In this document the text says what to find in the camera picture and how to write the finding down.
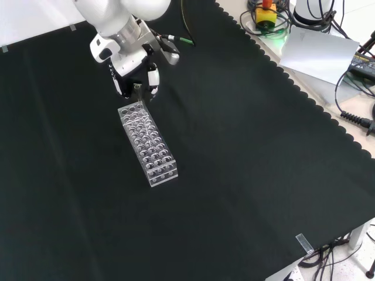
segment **floor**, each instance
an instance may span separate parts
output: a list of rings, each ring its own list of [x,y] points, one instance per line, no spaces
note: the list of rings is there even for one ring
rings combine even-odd
[[[375,238],[375,227],[370,227],[368,233]],[[348,245],[338,246],[333,250],[335,262],[347,258],[353,251]],[[348,260],[335,264],[333,270],[333,281],[368,281],[365,273],[370,269],[375,260],[375,243],[365,236],[362,247]],[[330,280],[330,267],[327,267],[323,274],[322,281]],[[313,281],[313,276],[317,268],[305,269],[296,268],[291,279],[293,281]]]

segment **black cable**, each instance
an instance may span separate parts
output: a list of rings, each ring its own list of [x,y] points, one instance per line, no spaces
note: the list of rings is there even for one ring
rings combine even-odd
[[[309,4],[309,0],[307,0],[307,8],[309,9],[309,13],[310,15],[314,18],[314,19],[321,19],[321,18],[317,18],[316,16],[314,16],[311,12],[311,9],[310,9],[310,4]]]
[[[367,236],[368,236],[373,242],[375,242],[375,239],[372,238],[371,235],[370,235],[368,232],[366,232],[366,234],[367,234]]]
[[[344,21],[344,16],[345,16],[345,0],[342,0],[342,18],[340,22],[340,27],[342,27],[342,22]]]
[[[189,35],[190,39],[193,41],[193,45],[196,46],[195,39],[194,39],[192,33],[190,32],[189,27],[188,27],[188,25],[186,23],[186,20],[185,20],[185,13],[184,13],[184,8],[183,8],[183,0],[181,0],[181,2],[180,2],[180,14],[181,14],[181,19],[182,19],[182,23],[183,23],[183,28],[185,29],[185,31]]]
[[[359,86],[355,83],[355,81],[354,81],[349,75],[346,75],[346,78],[348,78],[348,79],[350,80],[350,82],[352,82],[353,85],[356,86],[357,89],[358,89],[359,91],[365,93],[365,94],[368,95],[369,97],[375,97],[374,93],[373,93],[371,90],[370,90],[370,92],[366,92],[364,89],[362,89],[361,87],[359,87]]]
[[[335,21],[335,19],[332,20],[332,26],[333,28],[335,28],[339,33],[341,33],[346,39],[350,39],[351,38],[346,34],[346,32],[339,26],[339,24],[337,23],[337,21]],[[373,53],[371,53],[369,50],[367,50],[365,47],[363,47],[362,45],[359,45],[359,47],[361,47],[363,49],[364,52],[370,54],[371,56],[375,57]]]
[[[341,262],[346,261],[346,260],[349,259],[351,256],[353,256],[356,252],[358,252],[359,249],[360,249],[361,247],[362,247],[362,244],[359,246],[358,249],[356,249],[356,251],[355,251],[354,253],[352,253],[352,254],[351,254],[350,256],[348,256],[346,259],[343,259],[342,261],[339,261],[339,262],[330,263],[330,264],[328,264],[328,265],[325,265],[324,267],[326,267],[326,266],[330,266],[330,265],[337,265],[338,263],[341,263]]]
[[[333,266],[335,265],[335,260],[333,258],[333,248],[332,248],[332,269],[330,270],[330,281],[333,281]]]
[[[329,257],[329,255],[330,255],[330,253],[332,253],[332,248],[329,248],[329,252],[328,252],[328,254],[327,254],[326,261],[325,261],[325,263],[324,263],[324,266],[322,267],[321,281],[323,280],[323,274],[324,274],[324,270],[325,270],[325,265],[327,264],[328,257]]]
[[[373,107],[373,119],[375,121],[375,104],[374,104],[374,107]]]
[[[374,92],[372,92],[372,90],[369,88],[369,86],[367,86],[366,82],[364,81],[364,78],[362,79],[362,85],[366,88],[367,91],[369,91],[371,93],[371,95],[373,97],[375,97]]]
[[[357,67],[357,66],[360,66],[361,64],[365,64],[365,63],[371,63],[371,61],[362,61],[362,62],[360,62],[360,63],[355,64],[353,67]],[[346,71],[341,75],[341,77],[340,77],[340,79],[339,79],[339,81],[337,82],[336,87],[335,87],[335,103],[336,103],[336,106],[337,106],[337,108],[339,109],[340,112],[344,112],[344,111],[341,109],[341,107],[340,107],[340,105],[339,105],[339,103],[338,103],[338,87],[339,87],[339,84],[340,84],[342,78],[344,78],[344,76],[345,76],[348,72],[349,72],[349,70],[346,70]]]

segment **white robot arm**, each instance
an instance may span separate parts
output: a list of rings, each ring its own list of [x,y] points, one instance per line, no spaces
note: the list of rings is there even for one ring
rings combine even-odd
[[[156,39],[144,20],[160,18],[168,9],[171,0],[73,2],[85,20],[96,28],[98,34],[90,44],[91,53],[99,63],[111,59],[114,80],[115,74],[120,77],[127,76],[147,61],[148,56],[161,49],[161,39]],[[178,51],[174,45],[171,49],[176,51],[166,53],[162,50],[162,53],[170,64],[176,64],[179,60]],[[149,64],[148,69],[150,92],[154,94],[158,90],[159,72],[153,64]]]

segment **black cloth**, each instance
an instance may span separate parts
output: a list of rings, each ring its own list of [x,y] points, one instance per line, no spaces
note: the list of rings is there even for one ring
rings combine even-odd
[[[0,55],[1,280],[264,280],[375,217],[369,153],[212,0],[186,13],[148,105],[179,177],[152,189],[92,27]],[[151,26],[186,36],[178,1]]]

